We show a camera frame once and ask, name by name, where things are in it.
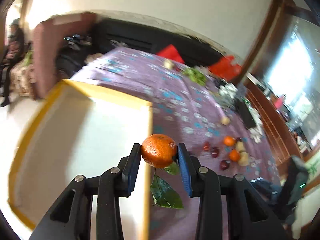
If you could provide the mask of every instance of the red apple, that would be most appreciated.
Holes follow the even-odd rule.
[[[213,158],[217,158],[219,156],[220,150],[218,147],[212,147],[211,148],[211,156]]]
[[[228,169],[229,166],[230,166],[230,161],[222,160],[222,161],[220,162],[220,169],[223,170],[223,171],[226,170],[226,169]]]
[[[209,142],[205,142],[204,145],[203,145],[203,150],[205,152],[208,152],[210,150],[210,144]]]

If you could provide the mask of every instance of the blue gripper pad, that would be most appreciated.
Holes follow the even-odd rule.
[[[140,166],[141,151],[140,144],[135,143],[130,152],[127,163],[122,172],[122,178],[128,183],[128,195],[134,190],[134,185],[136,184],[137,174]]]
[[[192,170],[193,166],[190,167],[191,160],[189,153],[186,149],[184,143],[178,144],[178,164],[180,168],[180,173],[182,177],[182,182],[185,191],[188,193],[189,197],[192,196],[192,184],[191,184],[191,174],[189,172],[190,168]]]

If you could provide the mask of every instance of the metal screw head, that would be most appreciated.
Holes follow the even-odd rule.
[[[77,175],[77,176],[75,177],[75,181],[76,181],[76,182],[83,181],[83,179],[84,179],[84,176],[83,176],[83,175]]]
[[[200,167],[199,168],[199,172],[200,173],[207,173],[208,172],[208,168],[207,167]]]
[[[235,178],[236,178],[237,181],[243,181],[244,180],[244,176],[242,174],[237,174],[235,176]]]
[[[118,167],[113,167],[111,168],[110,172],[115,174],[115,173],[118,173],[120,171],[120,169]]]

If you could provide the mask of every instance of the brown armchair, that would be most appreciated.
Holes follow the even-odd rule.
[[[63,38],[74,33],[86,33],[96,22],[97,15],[91,12],[52,17],[40,22],[34,29],[33,69],[36,83],[35,94],[45,98],[57,83],[55,58]]]

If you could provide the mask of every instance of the tiled floor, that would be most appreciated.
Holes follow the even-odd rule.
[[[15,95],[11,97],[11,101],[9,106],[0,108],[0,209],[13,230],[25,240],[31,232],[12,214],[7,203],[8,174],[20,135],[42,103]]]

